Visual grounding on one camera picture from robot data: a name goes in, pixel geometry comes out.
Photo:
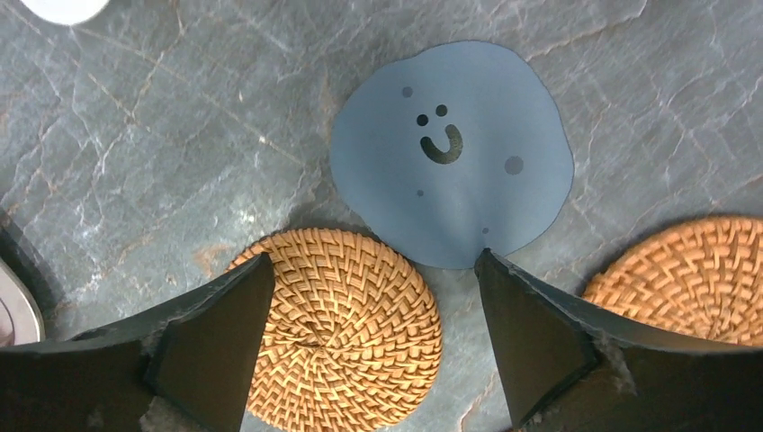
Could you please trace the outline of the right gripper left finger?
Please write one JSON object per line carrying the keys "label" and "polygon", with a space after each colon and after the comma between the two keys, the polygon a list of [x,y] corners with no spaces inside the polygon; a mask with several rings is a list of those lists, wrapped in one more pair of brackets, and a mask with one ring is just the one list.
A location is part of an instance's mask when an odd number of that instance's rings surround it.
{"label": "right gripper left finger", "polygon": [[267,254],[65,341],[1,351],[4,431],[137,431],[165,401],[207,431],[239,430],[274,294]]}

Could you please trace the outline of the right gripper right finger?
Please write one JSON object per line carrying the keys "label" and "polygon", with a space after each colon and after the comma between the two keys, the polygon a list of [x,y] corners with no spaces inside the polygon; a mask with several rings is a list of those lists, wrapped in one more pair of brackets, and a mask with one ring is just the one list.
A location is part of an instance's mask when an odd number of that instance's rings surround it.
{"label": "right gripper right finger", "polygon": [[519,431],[759,431],[762,352],[654,328],[485,249],[482,306]]}

